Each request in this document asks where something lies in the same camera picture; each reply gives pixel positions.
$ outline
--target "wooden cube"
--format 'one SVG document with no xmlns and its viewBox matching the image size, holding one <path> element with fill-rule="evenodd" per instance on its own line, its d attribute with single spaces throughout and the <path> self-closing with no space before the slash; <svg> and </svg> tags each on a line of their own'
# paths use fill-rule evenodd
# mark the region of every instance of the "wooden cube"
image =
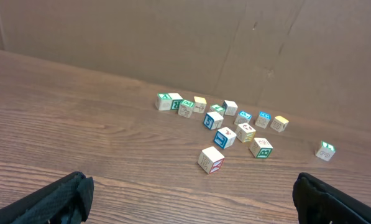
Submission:
<svg viewBox="0 0 371 224">
<path fill-rule="evenodd" d="M 222 121 L 224 121 L 224 118 L 219 113 L 214 111 L 206 113 L 203 124 L 208 127 L 208 129 L 213 130 L 220 128 Z"/>
<path fill-rule="evenodd" d="M 271 115 L 260 111 L 259 117 L 255 120 L 255 125 L 261 128 L 266 128 L 271 120 Z"/>
<path fill-rule="evenodd" d="M 245 111 L 240 111 L 235 119 L 234 124 L 238 125 L 238 124 L 249 123 L 251 119 L 252 119 L 251 114 L 248 114 Z"/>
<path fill-rule="evenodd" d="M 253 140 L 255 129 L 249 124 L 238 124 L 236 128 L 236 137 L 243 143 Z"/>
<path fill-rule="evenodd" d="M 223 162 L 224 156 L 213 146 L 203 149 L 198 159 L 198 164 L 208 174 L 219 170 Z"/>
<path fill-rule="evenodd" d="M 158 97 L 155 102 L 156 108 L 158 108 L 160 111 L 170 110 L 173 103 L 173 99 L 170 97 L 170 95 L 167 93 L 158 93 L 157 96 Z"/>
<path fill-rule="evenodd" d="M 249 149 L 257 159 L 266 159 L 270 156 L 273 147 L 265 138 L 254 138 Z"/>
<path fill-rule="evenodd" d="M 271 123 L 271 128 L 277 132 L 284 131 L 289 121 L 282 116 L 276 116 Z"/>
<path fill-rule="evenodd" d="M 336 153 L 336 148 L 327 142 L 321 141 L 320 148 L 315 152 L 315 156 L 329 161 L 332 156 Z"/>
<path fill-rule="evenodd" d="M 225 115 L 234 116 L 236 114 L 237 105 L 235 102 L 224 100 L 222 107 L 225 109 L 225 112 L 224 112 Z"/>
<path fill-rule="evenodd" d="M 194 96 L 195 99 L 195 108 L 193 109 L 193 112 L 197 113 L 204 113 L 204 109 L 206 109 L 207 102 L 206 99 L 203 97 Z"/>
<path fill-rule="evenodd" d="M 172 110 L 178 110 L 180 108 L 180 103 L 183 101 L 183 98 L 178 93 L 169 93 L 168 94 L 172 99 Z"/>
<path fill-rule="evenodd" d="M 195 107 L 195 103 L 189 100 L 183 100 L 180 103 L 180 107 L 178 109 L 178 114 L 189 118 L 193 112 L 193 108 Z"/>
<path fill-rule="evenodd" d="M 220 105 L 211 105 L 209 112 L 213 112 L 213 111 L 219 113 L 221 116 L 224 116 L 224 113 L 225 113 L 225 109 L 222 108 Z"/>
<path fill-rule="evenodd" d="M 217 134 L 214 137 L 214 142 L 221 147 L 221 149 L 226 149 L 231 146 L 236 138 L 235 132 L 231 129 L 225 127 L 217 130 Z"/>
</svg>

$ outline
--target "cube with red symbol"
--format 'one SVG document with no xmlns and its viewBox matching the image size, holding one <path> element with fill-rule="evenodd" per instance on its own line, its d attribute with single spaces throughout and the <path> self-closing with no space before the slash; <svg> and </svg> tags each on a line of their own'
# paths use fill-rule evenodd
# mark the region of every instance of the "cube with red symbol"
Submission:
<svg viewBox="0 0 371 224">
<path fill-rule="evenodd" d="M 253 140 L 255 129 L 247 123 L 238 124 L 236 128 L 236 137 L 243 143 Z"/>
<path fill-rule="evenodd" d="M 214 146 L 203 149 L 198 159 L 198 164 L 208 174 L 219 170 L 223 162 L 224 156 Z"/>
</svg>

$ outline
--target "green printed symbol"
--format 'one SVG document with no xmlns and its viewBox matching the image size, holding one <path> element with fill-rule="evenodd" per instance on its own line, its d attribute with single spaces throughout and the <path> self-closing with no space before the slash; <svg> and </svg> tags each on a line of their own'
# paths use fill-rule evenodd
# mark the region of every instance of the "green printed symbol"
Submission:
<svg viewBox="0 0 371 224">
<path fill-rule="evenodd" d="M 183 100 L 181 104 L 189 106 L 189 107 L 193 107 L 193 105 L 194 105 L 193 102 L 188 101 L 188 100 Z"/>
<path fill-rule="evenodd" d="M 172 98 L 167 93 L 159 93 L 159 98 L 162 100 L 171 100 Z"/>
<path fill-rule="evenodd" d="M 172 110 L 177 110 L 180 107 L 180 103 L 182 100 L 173 100 Z"/>
<path fill-rule="evenodd" d="M 271 152 L 272 152 L 272 149 L 261 149 L 256 158 L 266 159 L 271 154 Z"/>
<path fill-rule="evenodd" d="M 332 146 L 332 145 L 330 145 L 329 143 L 326 143 L 326 142 L 324 142 L 324 141 L 322 141 L 322 146 L 323 146 L 323 147 L 326 147 L 326 148 L 328 148 L 328 149 L 330 149 L 330 150 L 332 150 L 332 151 L 336 151 L 335 148 L 334 148 L 334 146 Z"/>
<path fill-rule="evenodd" d="M 214 108 L 216 111 L 222 111 L 224 108 L 220 107 L 219 105 L 212 105 L 212 108 Z"/>
</svg>

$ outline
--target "cardboard wall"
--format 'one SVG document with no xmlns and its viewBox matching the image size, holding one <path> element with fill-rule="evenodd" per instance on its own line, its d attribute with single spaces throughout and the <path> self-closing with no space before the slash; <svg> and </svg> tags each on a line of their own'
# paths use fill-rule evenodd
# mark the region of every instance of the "cardboard wall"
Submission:
<svg viewBox="0 0 371 224">
<path fill-rule="evenodd" d="M 11 52 L 371 131 L 371 0 L 0 0 Z"/>
</svg>

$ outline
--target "wooden table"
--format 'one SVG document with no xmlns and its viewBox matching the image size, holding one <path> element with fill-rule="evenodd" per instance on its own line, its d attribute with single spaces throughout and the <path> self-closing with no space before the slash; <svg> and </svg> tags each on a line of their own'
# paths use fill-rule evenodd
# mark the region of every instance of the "wooden table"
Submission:
<svg viewBox="0 0 371 224">
<path fill-rule="evenodd" d="M 274 146 L 269 159 L 237 140 L 206 175 L 196 161 L 215 131 L 204 114 L 156 110 L 160 92 L 200 96 L 0 51 L 0 208 L 75 170 L 95 180 L 88 223 L 296 223 L 300 172 L 371 206 L 371 133 L 239 105 L 290 124 L 282 133 L 256 127 Z M 223 126 L 234 130 L 234 118 Z M 337 147 L 330 162 L 314 156 L 320 140 Z"/>
</svg>

